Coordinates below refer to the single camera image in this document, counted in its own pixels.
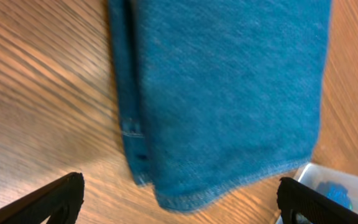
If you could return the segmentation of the blue glitter fabric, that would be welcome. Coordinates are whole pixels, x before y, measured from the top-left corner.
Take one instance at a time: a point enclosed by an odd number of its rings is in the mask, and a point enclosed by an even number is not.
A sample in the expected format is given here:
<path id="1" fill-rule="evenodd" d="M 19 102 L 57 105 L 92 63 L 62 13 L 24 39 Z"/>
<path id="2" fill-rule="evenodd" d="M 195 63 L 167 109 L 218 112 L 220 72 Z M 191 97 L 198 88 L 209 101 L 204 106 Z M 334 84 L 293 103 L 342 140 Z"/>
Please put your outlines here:
<path id="1" fill-rule="evenodd" d="M 316 191 L 349 210 L 353 209 L 352 202 L 348 196 L 348 190 L 341 184 L 331 181 L 320 182 Z"/>

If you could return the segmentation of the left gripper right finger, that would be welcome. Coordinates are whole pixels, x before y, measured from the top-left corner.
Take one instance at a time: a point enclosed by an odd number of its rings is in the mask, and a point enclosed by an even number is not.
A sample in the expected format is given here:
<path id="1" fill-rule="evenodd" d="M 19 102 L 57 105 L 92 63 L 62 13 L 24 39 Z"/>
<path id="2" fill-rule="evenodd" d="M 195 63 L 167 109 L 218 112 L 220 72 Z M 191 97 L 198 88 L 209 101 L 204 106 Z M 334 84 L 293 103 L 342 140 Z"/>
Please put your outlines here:
<path id="1" fill-rule="evenodd" d="M 358 214 L 289 177 L 280 179 L 277 205 L 283 224 L 358 223 Z"/>

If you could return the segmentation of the blue denim jeans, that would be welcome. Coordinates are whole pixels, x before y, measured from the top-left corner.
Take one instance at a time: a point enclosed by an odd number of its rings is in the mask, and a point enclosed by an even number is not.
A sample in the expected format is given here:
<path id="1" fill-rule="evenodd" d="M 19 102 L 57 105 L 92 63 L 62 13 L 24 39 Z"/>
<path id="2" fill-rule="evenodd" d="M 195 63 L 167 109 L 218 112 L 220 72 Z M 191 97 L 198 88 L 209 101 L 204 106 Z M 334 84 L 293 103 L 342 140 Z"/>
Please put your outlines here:
<path id="1" fill-rule="evenodd" d="M 124 152 L 187 213 L 310 161 L 331 1 L 110 0 Z"/>

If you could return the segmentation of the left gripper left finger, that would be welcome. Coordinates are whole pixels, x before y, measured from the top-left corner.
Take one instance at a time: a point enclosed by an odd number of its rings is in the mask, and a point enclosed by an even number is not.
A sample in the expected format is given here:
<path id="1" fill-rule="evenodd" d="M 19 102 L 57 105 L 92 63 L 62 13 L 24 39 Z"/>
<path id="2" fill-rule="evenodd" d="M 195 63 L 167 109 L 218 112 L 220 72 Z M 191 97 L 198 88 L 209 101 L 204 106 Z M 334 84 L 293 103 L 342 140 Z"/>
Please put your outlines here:
<path id="1" fill-rule="evenodd" d="M 74 224 L 83 204 L 83 174 L 71 172 L 0 208 L 1 224 Z"/>

